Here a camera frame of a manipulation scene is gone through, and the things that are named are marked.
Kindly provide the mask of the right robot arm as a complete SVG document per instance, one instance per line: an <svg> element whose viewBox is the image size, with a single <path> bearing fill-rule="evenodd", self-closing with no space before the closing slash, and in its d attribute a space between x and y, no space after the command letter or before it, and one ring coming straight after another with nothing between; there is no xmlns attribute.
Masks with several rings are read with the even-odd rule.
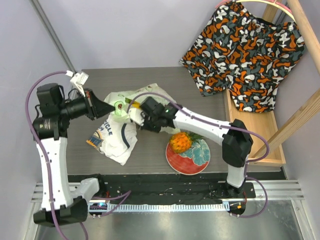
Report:
<svg viewBox="0 0 320 240"><path fill-rule="evenodd" d="M143 129L158 133L162 127L171 127L198 134L219 144L222 148L222 159L228 167L226 193L233 198L243 193L246 182L245 165L253 139L241 120L215 120L176 103L163 105L151 96L140 104L140 109L144 118Z"/></svg>

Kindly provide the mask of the light green plastic bag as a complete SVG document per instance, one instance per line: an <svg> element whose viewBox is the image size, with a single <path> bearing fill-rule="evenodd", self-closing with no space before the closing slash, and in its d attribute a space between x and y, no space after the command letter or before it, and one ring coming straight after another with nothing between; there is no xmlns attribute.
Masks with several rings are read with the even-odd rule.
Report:
<svg viewBox="0 0 320 240"><path fill-rule="evenodd" d="M156 83L149 84L148 86L139 88L137 90L128 90L128 91L119 91L119 92L111 92L106 98L103 100L105 103L115 107L115 111L112 112L112 116L115 118L115 121L118 123L129 123L130 118L127 113L127 109L131 101L142 93L157 93L162 96L146 94L138 97L133 104L131 105L129 112L133 113L142 113L139 109L140 104L147 98L152 97L158 103L162 105L167 105L171 100L176 103L176 101L161 87L159 87Z"/></svg>

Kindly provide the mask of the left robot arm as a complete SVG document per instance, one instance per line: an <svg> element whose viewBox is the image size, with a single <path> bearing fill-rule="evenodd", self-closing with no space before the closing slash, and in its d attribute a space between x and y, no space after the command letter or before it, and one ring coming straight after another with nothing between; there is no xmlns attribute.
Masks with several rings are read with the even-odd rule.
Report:
<svg viewBox="0 0 320 240"><path fill-rule="evenodd" d="M54 227L82 223L88 216L92 198L102 199L107 192L100 174L90 175L71 192L67 173L67 144L70 121L82 116L99 119L115 107L99 100L89 88L73 100L65 99L63 87L48 83L37 88L39 110L33 128L40 140L36 147L41 160L42 203L34 213L35 224Z"/></svg>

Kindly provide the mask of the orange fake pineapple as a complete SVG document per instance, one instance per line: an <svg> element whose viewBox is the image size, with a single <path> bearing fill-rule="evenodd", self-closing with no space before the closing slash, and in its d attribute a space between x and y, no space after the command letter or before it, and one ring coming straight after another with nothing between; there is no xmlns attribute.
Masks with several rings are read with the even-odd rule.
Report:
<svg viewBox="0 0 320 240"><path fill-rule="evenodd" d="M178 132L169 139L169 146L174 153L180 154L191 148L194 142L203 139L203 136L194 132Z"/></svg>

